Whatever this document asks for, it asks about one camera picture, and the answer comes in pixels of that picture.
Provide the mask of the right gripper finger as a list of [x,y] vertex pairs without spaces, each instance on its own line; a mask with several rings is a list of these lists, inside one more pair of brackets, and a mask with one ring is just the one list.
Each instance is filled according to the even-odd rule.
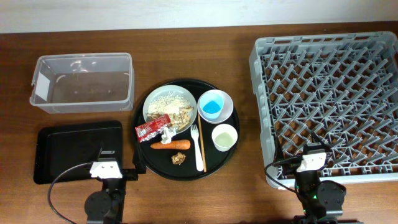
[[325,144],[314,131],[310,135],[312,139],[312,142],[309,144],[310,151],[323,150],[324,152],[331,152],[330,146]]
[[280,145],[279,138],[275,138],[274,144],[275,144],[274,162],[279,162],[284,159],[284,153]]

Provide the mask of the red snack wrapper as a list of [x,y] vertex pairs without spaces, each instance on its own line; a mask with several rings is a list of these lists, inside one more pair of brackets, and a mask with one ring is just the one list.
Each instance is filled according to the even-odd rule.
[[165,129],[169,128],[171,120],[167,114],[159,116],[152,121],[144,123],[140,126],[135,127],[137,140],[139,142],[148,141],[156,135],[164,132]]

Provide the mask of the brown walnut piece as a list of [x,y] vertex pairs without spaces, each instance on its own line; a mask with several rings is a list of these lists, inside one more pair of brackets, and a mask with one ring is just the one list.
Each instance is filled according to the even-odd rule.
[[178,152],[171,157],[173,165],[180,165],[185,161],[186,155]]

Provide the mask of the white tissue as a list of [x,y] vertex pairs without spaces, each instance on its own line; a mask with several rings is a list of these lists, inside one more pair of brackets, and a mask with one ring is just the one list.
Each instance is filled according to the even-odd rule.
[[166,127],[162,131],[161,135],[161,143],[162,144],[169,144],[172,142],[172,138],[177,134],[177,129],[176,127]]

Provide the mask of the orange carrot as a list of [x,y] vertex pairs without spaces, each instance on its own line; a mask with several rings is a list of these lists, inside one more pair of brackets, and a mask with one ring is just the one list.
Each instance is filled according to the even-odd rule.
[[161,142],[156,142],[150,145],[152,149],[176,149],[176,150],[188,150],[191,147],[189,140],[176,140],[170,143],[163,144]]

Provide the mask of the pile of peanut shells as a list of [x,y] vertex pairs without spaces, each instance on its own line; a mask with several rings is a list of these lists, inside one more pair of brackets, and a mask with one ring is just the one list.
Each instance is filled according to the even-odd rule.
[[171,121],[171,127],[175,128],[177,132],[180,132],[190,124],[193,112],[194,110],[192,106],[165,106],[158,110],[149,110],[147,113],[147,117],[152,120],[164,114],[167,114]]

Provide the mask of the grey plate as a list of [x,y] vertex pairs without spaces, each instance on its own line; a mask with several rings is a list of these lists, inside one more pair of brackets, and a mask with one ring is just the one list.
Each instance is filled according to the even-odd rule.
[[151,121],[147,117],[147,110],[148,110],[149,103],[151,101],[155,100],[156,98],[158,98],[159,96],[165,96],[168,93],[175,93],[178,96],[182,96],[182,97],[186,98],[191,103],[191,105],[193,107],[193,110],[194,110],[194,112],[192,114],[192,117],[191,117],[191,120],[190,120],[190,124],[188,126],[186,126],[180,132],[177,132],[177,134],[180,134],[180,133],[186,131],[187,129],[189,129],[190,126],[194,123],[194,121],[197,118],[197,101],[194,98],[193,93],[188,91],[186,88],[178,86],[178,85],[165,85],[165,86],[161,86],[161,87],[156,88],[144,100],[144,106],[143,106],[143,109],[142,109],[142,115],[144,117],[144,121],[145,122]]

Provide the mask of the pile of white rice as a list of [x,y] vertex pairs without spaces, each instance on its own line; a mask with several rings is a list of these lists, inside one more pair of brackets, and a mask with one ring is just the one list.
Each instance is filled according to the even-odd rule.
[[178,114],[181,111],[190,111],[191,107],[191,103],[186,98],[175,93],[168,93],[151,101],[148,105],[147,114]]

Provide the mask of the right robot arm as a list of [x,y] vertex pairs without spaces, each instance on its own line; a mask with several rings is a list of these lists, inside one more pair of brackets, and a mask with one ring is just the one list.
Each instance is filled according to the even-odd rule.
[[295,179],[293,193],[303,207],[303,215],[297,215],[293,223],[338,223],[343,214],[346,188],[332,180],[320,180],[331,156],[331,147],[325,144],[315,132],[306,143],[301,154],[274,161],[274,167],[281,166],[285,175]]

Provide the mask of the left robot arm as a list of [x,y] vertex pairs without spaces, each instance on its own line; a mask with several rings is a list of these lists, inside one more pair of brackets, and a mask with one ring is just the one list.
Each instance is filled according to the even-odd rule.
[[146,173],[146,165],[140,152],[132,158],[133,169],[123,169],[115,151],[100,147],[97,160],[90,167],[91,177],[102,183],[100,191],[92,193],[85,201],[87,223],[122,223],[126,185],[137,181],[138,175]]

